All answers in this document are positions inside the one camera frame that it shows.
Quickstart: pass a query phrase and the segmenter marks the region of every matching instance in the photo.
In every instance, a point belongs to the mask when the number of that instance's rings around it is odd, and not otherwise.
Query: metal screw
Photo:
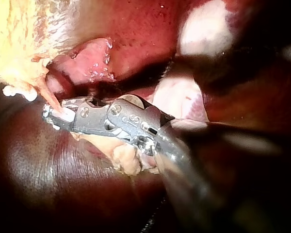
[[[116,104],[115,106],[112,107],[111,114],[114,115],[114,116],[118,116],[118,115],[120,115],[121,111],[122,111],[121,106]]]
[[[89,114],[89,108],[88,107],[83,107],[81,109],[81,117],[86,118],[88,117]]]

